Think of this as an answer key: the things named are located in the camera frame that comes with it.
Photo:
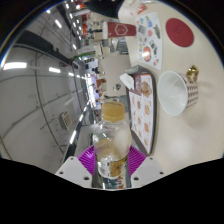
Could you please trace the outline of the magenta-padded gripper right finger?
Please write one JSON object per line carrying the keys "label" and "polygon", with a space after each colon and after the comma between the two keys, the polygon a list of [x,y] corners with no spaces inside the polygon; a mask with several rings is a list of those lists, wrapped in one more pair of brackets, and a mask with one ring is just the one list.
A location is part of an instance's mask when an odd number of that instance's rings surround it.
{"label": "magenta-padded gripper right finger", "polygon": [[131,188],[143,187],[165,175],[155,158],[145,156],[134,146],[130,147],[127,167]]}

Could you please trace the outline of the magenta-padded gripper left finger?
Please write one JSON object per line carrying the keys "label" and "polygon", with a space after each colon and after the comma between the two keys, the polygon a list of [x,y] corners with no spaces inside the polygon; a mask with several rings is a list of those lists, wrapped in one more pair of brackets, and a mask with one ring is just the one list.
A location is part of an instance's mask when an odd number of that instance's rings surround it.
{"label": "magenta-padded gripper left finger", "polygon": [[91,188],[95,165],[94,147],[91,146],[78,157],[68,157],[55,175],[81,187]]}

